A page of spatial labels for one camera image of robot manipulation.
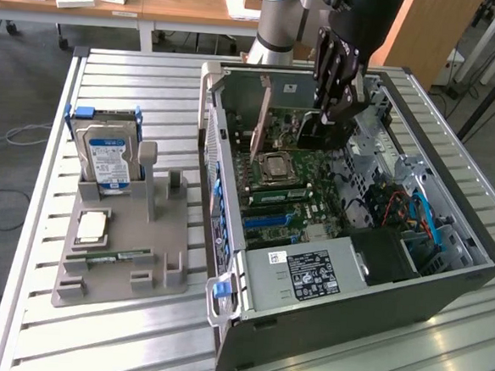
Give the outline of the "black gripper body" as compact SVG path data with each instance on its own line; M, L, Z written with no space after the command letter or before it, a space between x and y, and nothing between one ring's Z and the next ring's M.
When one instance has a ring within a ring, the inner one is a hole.
M328 26L345 43L359 50L367 66L383 45L404 0L323 0L331 7Z

